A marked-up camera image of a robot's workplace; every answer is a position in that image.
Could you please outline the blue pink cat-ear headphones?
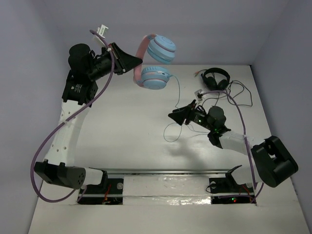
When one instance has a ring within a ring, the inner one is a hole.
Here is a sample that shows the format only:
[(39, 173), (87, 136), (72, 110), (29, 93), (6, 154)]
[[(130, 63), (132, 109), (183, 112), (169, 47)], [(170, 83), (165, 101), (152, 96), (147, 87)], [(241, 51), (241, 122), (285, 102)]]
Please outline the blue pink cat-ear headphones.
[[(170, 65), (175, 58), (176, 45), (165, 36), (148, 34), (144, 36), (136, 57), (143, 59), (148, 53), (154, 60), (161, 64)], [(133, 81), (141, 88), (160, 90), (166, 87), (171, 73), (161, 66), (149, 66), (142, 68), (142, 65), (134, 68)]]

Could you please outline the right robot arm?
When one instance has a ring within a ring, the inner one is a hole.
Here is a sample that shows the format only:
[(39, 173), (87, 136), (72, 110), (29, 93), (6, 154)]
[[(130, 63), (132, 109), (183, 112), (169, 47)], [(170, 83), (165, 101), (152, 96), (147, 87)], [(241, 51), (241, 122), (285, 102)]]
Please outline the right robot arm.
[(222, 108), (213, 106), (208, 112), (195, 107), (195, 100), (173, 110), (168, 117), (180, 126), (190, 122), (209, 130), (210, 143), (220, 149), (246, 155), (251, 163), (252, 179), (275, 188), (298, 171), (298, 164), (283, 142), (276, 136), (266, 139), (248, 137), (225, 126)]

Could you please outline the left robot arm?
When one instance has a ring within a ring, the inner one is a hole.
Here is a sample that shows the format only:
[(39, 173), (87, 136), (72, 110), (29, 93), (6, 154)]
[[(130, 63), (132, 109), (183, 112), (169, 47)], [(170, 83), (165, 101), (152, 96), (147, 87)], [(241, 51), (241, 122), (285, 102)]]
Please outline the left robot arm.
[(142, 59), (125, 53), (116, 43), (103, 47), (100, 55), (80, 43), (70, 48), (68, 63), (59, 124), (48, 136), (53, 141), (44, 160), (33, 159), (31, 178), (38, 175), (46, 183), (75, 190), (91, 185), (104, 192), (108, 188), (106, 171), (75, 166), (78, 137), (93, 102), (103, 94), (98, 91), (97, 80), (122, 75), (141, 65)]

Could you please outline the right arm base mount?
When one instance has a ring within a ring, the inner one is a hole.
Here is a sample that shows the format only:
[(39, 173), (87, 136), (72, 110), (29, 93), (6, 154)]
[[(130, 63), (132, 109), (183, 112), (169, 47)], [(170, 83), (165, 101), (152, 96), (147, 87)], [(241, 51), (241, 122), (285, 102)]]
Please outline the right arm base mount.
[(224, 177), (213, 177), (205, 191), (212, 195), (212, 204), (248, 204), (255, 203), (253, 188), (247, 184), (237, 184), (232, 173), (241, 165), (236, 166), (225, 173)]

